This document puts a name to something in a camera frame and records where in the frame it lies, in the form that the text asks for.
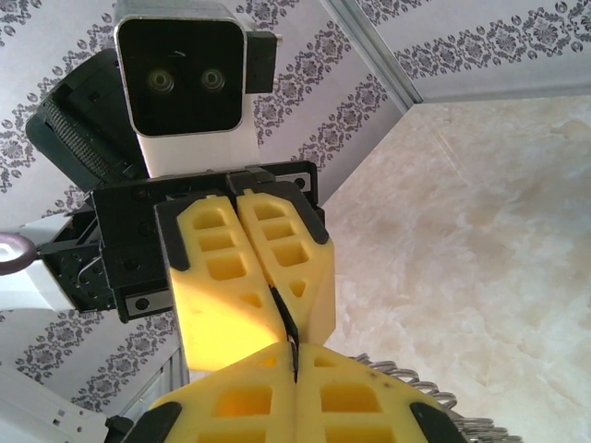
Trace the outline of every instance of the patterned wallpaper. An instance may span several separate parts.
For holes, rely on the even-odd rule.
[[[255,100],[264,162],[309,159],[327,198],[401,118],[318,2],[225,2],[283,35],[275,92]],[[74,209],[82,197],[24,126],[68,72],[113,46],[112,0],[0,0],[0,227]],[[177,347],[173,316],[0,312],[0,361],[64,398],[117,413]]]
[[[427,101],[591,87],[589,0],[356,1]]]

